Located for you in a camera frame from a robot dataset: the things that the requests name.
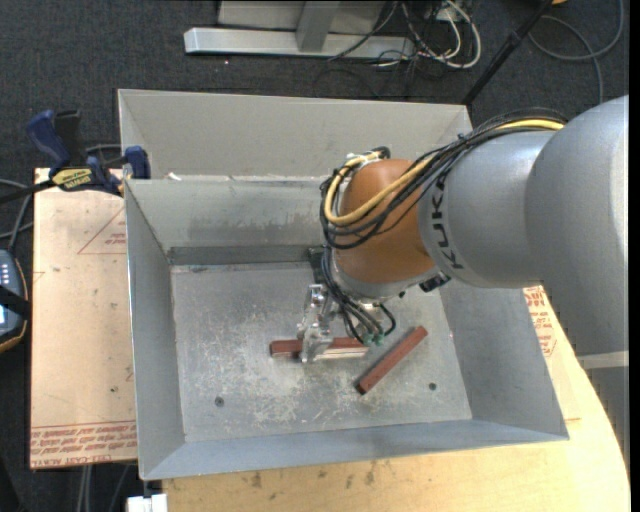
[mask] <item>cable bundle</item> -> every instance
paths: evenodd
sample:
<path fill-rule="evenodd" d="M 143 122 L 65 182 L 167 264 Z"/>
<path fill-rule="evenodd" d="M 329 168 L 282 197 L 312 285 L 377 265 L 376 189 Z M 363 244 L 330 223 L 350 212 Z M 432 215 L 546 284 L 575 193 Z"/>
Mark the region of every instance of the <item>cable bundle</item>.
<path fill-rule="evenodd" d="M 392 230 L 420 201 L 429 188 L 438 179 L 444 178 L 455 169 L 455 163 L 473 148 L 491 139 L 511 133 L 560 130 L 566 121 L 559 114 L 547 109 L 517 111 L 491 119 L 470 133 L 459 136 L 454 142 L 423 154 L 398 179 L 360 207 L 351 212 L 340 213 L 341 187 L 362 167 L 373 161 L 390 157 L 389 150 L 385 147 L 375 148 L 362 155 L 350 155 L 349 159 L 320 186 L 322 197 L 320 222 L 326 240 L 322 261 L 323 275 L 329 294 L 338 304 L 347 330 L 351 335 L 365 344 L 372 339 L 380 342 L 385 335 L 393 330 L 395 320 L 383 304 L 374 303 L 374 306 L 379 307 L 388 316 L 392 324 L 390 329 L 386 332 L 383 331 L 380 323 L 361 304 L 339 288 L 331 275 L 332 248 L 353 249 L 366 243 L 374 236 Z M 416 191 L 419 192 L 417 198 L 411 198 Z M 377 213 L 374 213 L 374 210 L 385 200 L 388 201 L 386 206 L 381 211 L 378 208 Z M 400 216 L 393 224 L 386 225 L 389 215 L 398 208 L 402 209 Z M 355 327 L 356 320 L 366 330 L 364 336 L 358 333 Z"/>

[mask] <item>blue clamp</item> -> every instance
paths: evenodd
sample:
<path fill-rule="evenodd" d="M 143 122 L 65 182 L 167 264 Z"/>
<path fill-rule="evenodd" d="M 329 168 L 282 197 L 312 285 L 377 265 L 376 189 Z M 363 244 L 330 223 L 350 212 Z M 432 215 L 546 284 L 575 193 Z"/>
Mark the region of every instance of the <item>blue clamp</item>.
<path fill-rule="evenodd" d="M 62 138 L 56 133 L 54 118 L 53 110 L 45 110 L 33 117 L 27 125 L 27 135 L 31 141 L 54 160 L 49 170 L 49 180 L 67 192 L 96 190 L 121 196 L 122 181 L 103 167 L 95 156 L 87 157 L 85 166 L 69 166 L 71 156 Z M 122 161 L 125 164 L 125 178 L 151 178 L 147 154 L 140 146 L 127 148 Z"/>

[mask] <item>electronic device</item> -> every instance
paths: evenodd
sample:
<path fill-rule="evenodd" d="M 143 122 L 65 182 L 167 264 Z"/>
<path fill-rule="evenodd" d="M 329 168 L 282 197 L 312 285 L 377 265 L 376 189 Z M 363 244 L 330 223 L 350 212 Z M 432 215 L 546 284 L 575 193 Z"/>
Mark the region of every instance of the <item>electronic device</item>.
<path fill-rule="evenodd" d="M 27 330 L 26 283 L 20 264 L 0 249 L 0 352 L 17 345 Z"/>

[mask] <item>yellow label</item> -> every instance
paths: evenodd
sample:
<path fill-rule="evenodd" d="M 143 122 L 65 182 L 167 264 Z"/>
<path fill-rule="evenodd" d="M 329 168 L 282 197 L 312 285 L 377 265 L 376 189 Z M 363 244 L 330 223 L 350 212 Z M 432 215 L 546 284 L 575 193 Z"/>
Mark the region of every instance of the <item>yellow label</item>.
<path fill-rule="evenodd" d="M 81 168 L 81 169 L 61 169 L 58 174 L 56 174 L 51 181 L 53 181 L 56 185 L 64 185 L 64 188 L 73 188 L 78 185 L 82 185 L 84 183 L 91 182 L 91 169 L 89 168 Z"/>
<path fill-rule="evenodd" d="M 76 178 L 75 180 L 67 181 L 62 186 L 69 190 L 71 188 L 76 188 L 79 185 L 84 185 L 85 183 L 91 183 L 90 176 L 81 176 L 80 178 Z"/>

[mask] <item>brown wooden stick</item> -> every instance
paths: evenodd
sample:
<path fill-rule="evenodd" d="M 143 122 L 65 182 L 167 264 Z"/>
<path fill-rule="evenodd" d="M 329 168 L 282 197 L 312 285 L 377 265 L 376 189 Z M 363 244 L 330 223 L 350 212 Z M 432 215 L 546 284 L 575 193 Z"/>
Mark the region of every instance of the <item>brown wooden stick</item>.
<path fill-rule="evenodd" d="M 298 357 L 302 350 L 302 340 L 276 340 L 269 345 L 271 357 Z M 327 348 L 329 354 L 354 353 L 361 354 L 367 351 L 355 338 L 334 338 Z"/>
<path fill-rule="evenodd" d="M 361 395 L 371 389 L 389 373 L 409 352 L 411 352 L 426 336 L 427 330 L 416 327 L 409 336 L 393 347 L 373 368 L 371 368 L 356 384 L 356 389 Z"/>

